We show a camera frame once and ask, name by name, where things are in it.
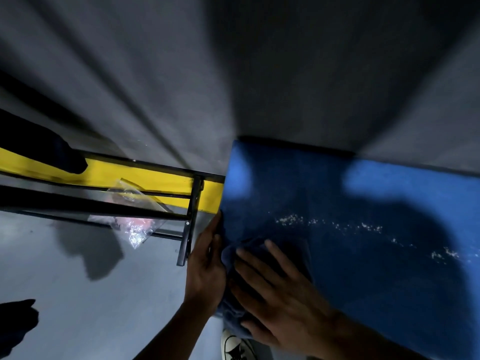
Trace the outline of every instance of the yellow strip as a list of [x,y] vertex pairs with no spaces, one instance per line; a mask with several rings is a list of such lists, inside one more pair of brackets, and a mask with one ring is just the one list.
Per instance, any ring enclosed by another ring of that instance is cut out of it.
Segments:
[[[0,148],[0,170],[25,177],[57,183],[74,184],[91,187],[113,187],[119,179],[135,183],[145,191],[190,194],[193,178],[154,170],[134,168],[131,166],[107,163],[87,159],[88,168],[82,174],[71,174],[50,165],[28,159]],[[205,181],[200,195],[199,210],[216,213],[222,198],[223,184]],[[187,208],[188,199],[153,197],[166,205]]]

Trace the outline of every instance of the white shoe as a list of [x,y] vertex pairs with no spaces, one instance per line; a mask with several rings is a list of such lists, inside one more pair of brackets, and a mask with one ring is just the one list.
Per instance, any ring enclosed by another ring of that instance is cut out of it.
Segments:
[[223,330],[221,346],[223,360],[257,360],[250,341],[231,334],[229,330]]

